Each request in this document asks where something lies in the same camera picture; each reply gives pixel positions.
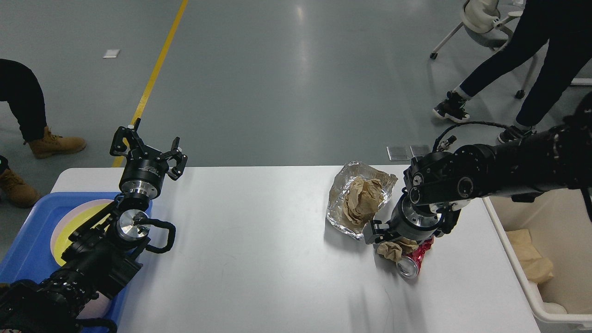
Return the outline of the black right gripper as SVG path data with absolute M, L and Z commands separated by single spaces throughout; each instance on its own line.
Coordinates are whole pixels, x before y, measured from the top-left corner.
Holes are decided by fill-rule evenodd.
M 364 225 L 362 236 L 365 244 L 381 244 L 401 237 L 419 243 L 432 236 L 444 236 L 442 222 L 433 206 L 415 205 L 409 197 L 401 197 L 389 221 L 372 220 Z

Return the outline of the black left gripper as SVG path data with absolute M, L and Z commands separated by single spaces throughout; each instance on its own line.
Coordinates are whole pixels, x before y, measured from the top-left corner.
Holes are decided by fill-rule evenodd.
M 171 149 L 160 154 L 160 161 L 148 160 L 148 148 L 138 134 L 141 118 L 127 127 L 120 126 L 113 135 L 109 154 L 125 161 L 119 188 L 121 192 L 139 192 L 150 200 L 161 194 L 165 176 L 176 181 L 184 173 L 188 156 L 180 148 L 180 137 L 172 141 Z

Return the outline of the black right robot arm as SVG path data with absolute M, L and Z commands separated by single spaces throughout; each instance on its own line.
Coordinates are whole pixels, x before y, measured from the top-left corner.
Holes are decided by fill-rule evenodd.
M 591 95 L 573 115 L 541 133 L 490 146 L 461 146 L 412 158 L 402 195 L 387 222 L 362 229 L 366 244 L 406 238 L 421 243 L 449 234 L 474 198 L 510 197 L 531 203 L 544 192 L 591 187 Z

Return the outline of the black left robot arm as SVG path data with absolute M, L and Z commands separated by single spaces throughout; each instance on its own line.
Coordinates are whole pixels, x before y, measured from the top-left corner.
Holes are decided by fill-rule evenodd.
M 176 228 L 148 217 L 150 202 L 160 196 L 165 177 L 183 175 L 188 157 L 176 137 L 171 149 L 161 152 L 146 145 L 138 134 L 141 119 L 119 127 L 110 154 L 125 158 L 120 193 L 70 236 L 62 253 L 65 263 L 47 279 L 35 283 L 21 279 L 1 287 L 1 329 L 18 333 L 80 333 L 85 327 L 117 324 L 107 318 L 81 319 L 84 307 L 100 295 L 114 298 L 140 271 L 143 252 L 170 251 Z

